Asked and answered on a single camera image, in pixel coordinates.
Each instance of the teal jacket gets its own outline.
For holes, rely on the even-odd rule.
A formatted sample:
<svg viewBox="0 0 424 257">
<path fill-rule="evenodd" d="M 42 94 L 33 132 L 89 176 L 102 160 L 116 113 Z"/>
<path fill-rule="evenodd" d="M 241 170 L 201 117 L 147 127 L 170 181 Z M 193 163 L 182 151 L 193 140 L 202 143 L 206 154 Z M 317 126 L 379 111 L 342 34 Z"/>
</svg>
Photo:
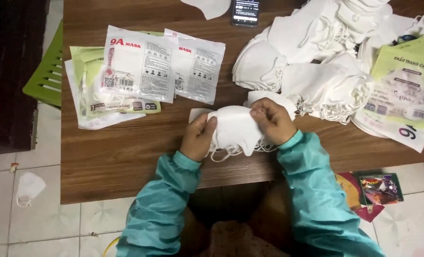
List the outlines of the teal jacket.
<svg viewBox="0 0 424 257">
<path fill-rule="evenodd" d="M 293 198 L 293 235 L 311 246 L 308 256 L 384 256 L 358 228 L 360 218 L 348 207 L 318 136 L 297 131 L 279 149 L 277 159 Z M 129 209 L 116 257 L 179 251 L 182 213 L 189 195 L 198 187 L 199 165 L 179 151 L 159 158 L 154 180 L 145 185 Z"/>
</svg>

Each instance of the smartphone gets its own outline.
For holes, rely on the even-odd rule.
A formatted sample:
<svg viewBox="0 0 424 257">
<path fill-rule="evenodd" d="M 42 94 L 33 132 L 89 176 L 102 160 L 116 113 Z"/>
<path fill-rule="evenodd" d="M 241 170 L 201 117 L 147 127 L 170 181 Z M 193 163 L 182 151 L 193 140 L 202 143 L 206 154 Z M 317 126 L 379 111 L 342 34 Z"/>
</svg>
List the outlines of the smartphone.
<svg viewBox="0 0 424 257">
<path fill-rule="evenodd" d="M 256 27 L 260 15 L 260 0 L 233 0 L 232 21 L 235 26 Z"/>
</svg>

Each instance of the person's right hand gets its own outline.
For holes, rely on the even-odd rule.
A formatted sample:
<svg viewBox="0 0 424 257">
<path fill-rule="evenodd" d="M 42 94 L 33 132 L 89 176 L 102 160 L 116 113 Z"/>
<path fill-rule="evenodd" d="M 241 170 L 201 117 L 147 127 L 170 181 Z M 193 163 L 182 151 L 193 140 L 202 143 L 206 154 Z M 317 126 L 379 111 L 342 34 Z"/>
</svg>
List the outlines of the person's right hand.
<svg viewBox="0 0 424 257">
<path fill-rule="evenodd" d="M 281 145 L 295 135 L 296 127 L 282 105 L 265 97 L 252 103 L 250 108 L 252 108 L 250 115 L 272 143 Z"/>
</svg>

